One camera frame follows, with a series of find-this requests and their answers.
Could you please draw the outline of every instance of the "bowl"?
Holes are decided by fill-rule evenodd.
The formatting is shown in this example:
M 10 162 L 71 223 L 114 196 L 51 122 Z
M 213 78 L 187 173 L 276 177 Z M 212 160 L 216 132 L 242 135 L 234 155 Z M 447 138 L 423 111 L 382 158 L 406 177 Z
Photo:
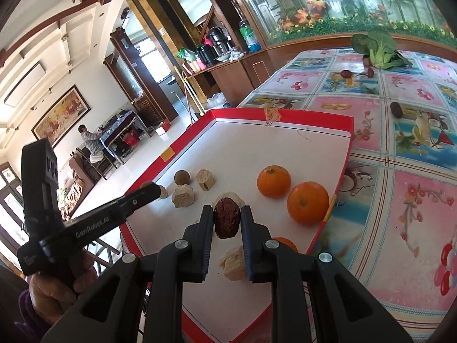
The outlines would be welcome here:
M 216 59 L 218 61 L 227 61 L 229 58 L 230 58 L 230 54 L 231 54 L 232 51 L 228 51 L 226 52 L 225 54 L 222 54 L 220 56 L 218 56 Z

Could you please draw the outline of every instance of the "table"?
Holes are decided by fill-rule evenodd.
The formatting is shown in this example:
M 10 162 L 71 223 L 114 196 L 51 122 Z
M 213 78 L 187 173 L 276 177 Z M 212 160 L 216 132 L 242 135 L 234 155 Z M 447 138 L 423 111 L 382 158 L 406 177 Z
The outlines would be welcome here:
M 124 165 L 124 161 L 117 155 L 115 150 L 112 148 L 113 142 L 121 135 L 124 130 L 126 130 L 129 126 L 137 122 L 140 127 L 145 131 L 148 137 L 151 138 L 151 134 L 148 131 L 145 123 L 138 114 L 134 111 L 129 111 L 118 118 L 118 120 L 112 124 L 108 129 L 100 137 L 101 144 L 110 152 L 110 154 L 119 161 L 122 165 Z
M 422 342 L 457 295 L 457 63 L 400 52 L 412 67 L 373 68 L 372 78 L 352 48 L 301 52 L 240 107 L 354 117 L 337 205 L 315 253 L 336 256 Z M 390 112 L 393 101 L 401 119 Z M 268 318 L 243 342 L 268 338 Z

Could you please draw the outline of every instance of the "red bag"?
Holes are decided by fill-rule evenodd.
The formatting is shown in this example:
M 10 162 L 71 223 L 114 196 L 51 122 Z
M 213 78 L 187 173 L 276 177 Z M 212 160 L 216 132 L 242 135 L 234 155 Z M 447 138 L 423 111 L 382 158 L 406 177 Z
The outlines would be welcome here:
M 140 139 L 138 138 L 137 133 L 132 130 L 130 133 L 125 135 L 123 141 L 130 147 L 134 147 L 140 141 Z

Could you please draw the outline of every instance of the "framed painting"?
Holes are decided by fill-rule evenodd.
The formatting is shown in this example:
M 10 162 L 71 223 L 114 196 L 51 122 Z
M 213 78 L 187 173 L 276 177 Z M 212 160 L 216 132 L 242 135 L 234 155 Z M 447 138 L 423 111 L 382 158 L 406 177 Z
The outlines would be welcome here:
M 55 147 L 90 110 L 76 85 L 73 85 L 47 110 L 31 132 L 37 140 L 47 138 L 51 146 Z

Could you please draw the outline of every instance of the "aquarium background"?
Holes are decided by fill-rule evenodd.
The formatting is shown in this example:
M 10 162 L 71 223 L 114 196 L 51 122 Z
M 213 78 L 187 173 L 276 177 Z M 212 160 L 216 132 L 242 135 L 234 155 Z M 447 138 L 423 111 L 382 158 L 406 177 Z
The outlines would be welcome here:
M 382 27 L 457 48 L 432 0 L 246 0 L 269 44 Z

